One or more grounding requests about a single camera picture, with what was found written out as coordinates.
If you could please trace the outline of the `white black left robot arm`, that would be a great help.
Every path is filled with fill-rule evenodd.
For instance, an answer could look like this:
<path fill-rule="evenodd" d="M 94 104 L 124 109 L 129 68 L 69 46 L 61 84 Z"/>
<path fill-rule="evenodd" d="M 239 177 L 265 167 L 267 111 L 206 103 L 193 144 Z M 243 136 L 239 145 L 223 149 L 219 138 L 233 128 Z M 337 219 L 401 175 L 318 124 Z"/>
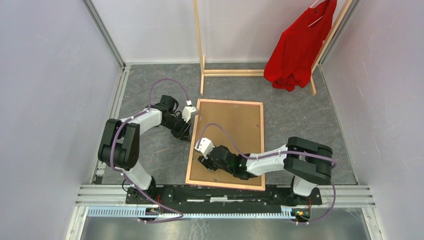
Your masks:
<path fill-rule="evenodd" d="M 97 157 L 129 179 L 131 187 L 138 191 L 137 196 L 145 204 L 156 200 L 157 190 L 155 179 L 139 162 L 140 137 L 152 128 L 163 126 L 176 139 L 191 141 L 191 118 L 199 110 L 190 100 L 182 111 L 177 110 L 178 106 L 175 98 L 162 95 L 158 103 L 147 106 L 141 113 L 127 119 L 110 118 L 105 123 Z"/>

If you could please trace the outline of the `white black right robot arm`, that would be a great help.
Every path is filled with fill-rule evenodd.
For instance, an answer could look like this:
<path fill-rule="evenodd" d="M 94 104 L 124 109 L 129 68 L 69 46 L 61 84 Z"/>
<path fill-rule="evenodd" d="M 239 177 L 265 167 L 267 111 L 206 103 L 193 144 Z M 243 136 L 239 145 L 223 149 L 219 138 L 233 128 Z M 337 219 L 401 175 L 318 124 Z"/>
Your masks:
<path fill-rule="evenodd" d="M 329 146 L 292 136 L 283 146 L 263 153 L 233 153 L 224 145 L 215 146 L 203 137 L 194 145 L 199 162 L 210 171 L 222 170 L 240 180 L 269 172 L 287 171 L 294 175 L 289 199 L 302 204 L 318 185 L 330 185 L 337 165 Z"/>

